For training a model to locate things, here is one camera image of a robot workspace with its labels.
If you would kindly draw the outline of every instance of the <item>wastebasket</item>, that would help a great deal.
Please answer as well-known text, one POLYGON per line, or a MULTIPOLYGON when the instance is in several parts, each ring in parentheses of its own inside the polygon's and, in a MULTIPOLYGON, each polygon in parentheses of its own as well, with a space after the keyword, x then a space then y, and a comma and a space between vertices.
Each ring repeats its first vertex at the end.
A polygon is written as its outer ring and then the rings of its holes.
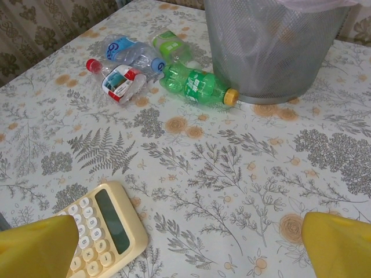
POLYGON ((301 13, 276 0, 205 0, 214 73, 240 99, 276 104, 312 85, 349 7, 301 13))

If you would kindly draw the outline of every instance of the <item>plastic bottle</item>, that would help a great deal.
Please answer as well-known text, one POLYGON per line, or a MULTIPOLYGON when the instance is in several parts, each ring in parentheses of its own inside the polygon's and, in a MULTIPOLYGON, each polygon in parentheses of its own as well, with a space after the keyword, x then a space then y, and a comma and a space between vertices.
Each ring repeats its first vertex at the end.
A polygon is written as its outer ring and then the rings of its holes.
POLYGON ((122 35, 107 36, 103 42, 103 52, 110 61, 137 68, 144 74, 160 74, 166 65, 152 46, 122 35))
POLYGON ((168 64, 181 62, 188 68, 202 69, 193 58, 189 44, 181 40, 167 28, 162 28, 151 36, 151 42, 168 64))
POLYGON ((120 104, 130 100, 147 81, 144 74, 128 65, 110 67, 95 59, 89 59, 86 68, 94 74, 103 91, 120 104))
POLYGON ((182 63, 167 65, 160 84, 171 93, 179 94, 201 104, 223 103, 234 106, 238 91, 229 88, 214 74, 187 68, 182 63))

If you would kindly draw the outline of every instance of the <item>calculator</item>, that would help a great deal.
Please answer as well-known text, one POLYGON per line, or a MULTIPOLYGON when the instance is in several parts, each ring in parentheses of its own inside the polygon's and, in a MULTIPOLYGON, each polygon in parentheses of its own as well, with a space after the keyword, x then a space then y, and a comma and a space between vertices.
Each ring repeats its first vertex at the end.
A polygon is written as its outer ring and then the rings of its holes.
POLYGON ((147 247, 148 236, 120 182, 110 181, 66 207, 79 242, 67 278, 109 278, 147 247))

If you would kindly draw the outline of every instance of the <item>floral tablecloth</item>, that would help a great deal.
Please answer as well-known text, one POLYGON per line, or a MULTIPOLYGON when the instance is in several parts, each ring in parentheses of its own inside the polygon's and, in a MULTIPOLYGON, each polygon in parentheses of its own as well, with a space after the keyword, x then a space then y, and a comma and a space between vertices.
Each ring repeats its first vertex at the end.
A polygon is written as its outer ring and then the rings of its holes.
POLYGON ((287 104, 202 108, 155 83, 116 105, 86 60, 164 26, 212 69, 203 11, 137 0, 0 89, 0 212, 27 224, 119 180, 150 244, 118 277, 315 277, 304 215, 371 220, 371 51, 335 41, 287 104))

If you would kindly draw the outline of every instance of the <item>table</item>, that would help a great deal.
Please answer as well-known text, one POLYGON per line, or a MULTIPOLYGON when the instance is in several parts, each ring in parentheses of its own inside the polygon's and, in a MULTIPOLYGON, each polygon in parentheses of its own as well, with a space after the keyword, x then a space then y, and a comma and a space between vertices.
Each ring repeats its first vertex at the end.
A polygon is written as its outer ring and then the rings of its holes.
POLYGON ((136 0, 0 89, 1 213, 27 224, 118 180, 150 244, 117 277, 314 278, 304 215, 371 219, 371 51, 335 41, 286 104, 206 109, 156 83, 118 106, 86 60, 107 34, 164 26, 212 69, 203 11, 136 0))

